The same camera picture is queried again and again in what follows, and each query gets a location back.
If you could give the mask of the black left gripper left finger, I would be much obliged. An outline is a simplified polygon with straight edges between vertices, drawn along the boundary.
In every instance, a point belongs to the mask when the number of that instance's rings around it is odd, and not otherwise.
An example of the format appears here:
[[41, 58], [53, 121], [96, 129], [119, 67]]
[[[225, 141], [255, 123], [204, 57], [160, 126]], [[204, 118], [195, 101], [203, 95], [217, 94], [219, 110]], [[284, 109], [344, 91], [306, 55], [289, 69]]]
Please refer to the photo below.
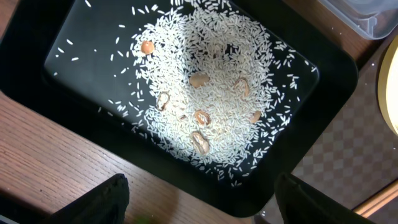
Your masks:
[[123, 223], [128, 204], [128, 180], [124, 174], [116, 174], [41, 222]]

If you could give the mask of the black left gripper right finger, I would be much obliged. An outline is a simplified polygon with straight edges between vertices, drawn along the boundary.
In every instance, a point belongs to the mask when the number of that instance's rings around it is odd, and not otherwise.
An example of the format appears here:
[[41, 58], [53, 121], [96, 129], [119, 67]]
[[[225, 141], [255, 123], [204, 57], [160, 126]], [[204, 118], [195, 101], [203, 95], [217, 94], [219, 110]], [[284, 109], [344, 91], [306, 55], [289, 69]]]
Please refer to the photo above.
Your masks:
[[373, 224], [292, 174], [281, 173], [274, 190], [284, 223]]

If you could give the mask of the yellow plate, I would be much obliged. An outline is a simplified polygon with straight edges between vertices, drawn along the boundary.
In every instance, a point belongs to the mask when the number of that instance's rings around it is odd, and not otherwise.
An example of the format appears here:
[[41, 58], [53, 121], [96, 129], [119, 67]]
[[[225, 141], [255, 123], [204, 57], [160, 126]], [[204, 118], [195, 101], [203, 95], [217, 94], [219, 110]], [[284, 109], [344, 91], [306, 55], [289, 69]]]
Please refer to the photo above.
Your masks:
[[397, 135], [397, 36], [389, 44], [382, 60], [377, 97], [386, 124]]

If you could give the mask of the wooden chopstick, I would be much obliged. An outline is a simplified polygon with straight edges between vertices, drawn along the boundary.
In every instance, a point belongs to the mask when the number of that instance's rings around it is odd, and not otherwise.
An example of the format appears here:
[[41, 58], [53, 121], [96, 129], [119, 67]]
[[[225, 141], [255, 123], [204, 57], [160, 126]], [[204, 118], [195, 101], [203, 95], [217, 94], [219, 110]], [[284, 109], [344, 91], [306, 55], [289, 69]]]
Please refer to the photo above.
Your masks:
[[372, 197], [358, 205], [354, 213], [368, 218], [382, 207], [397, 197], [397, 180], [391, 182], [388, 186], [374, 194]]

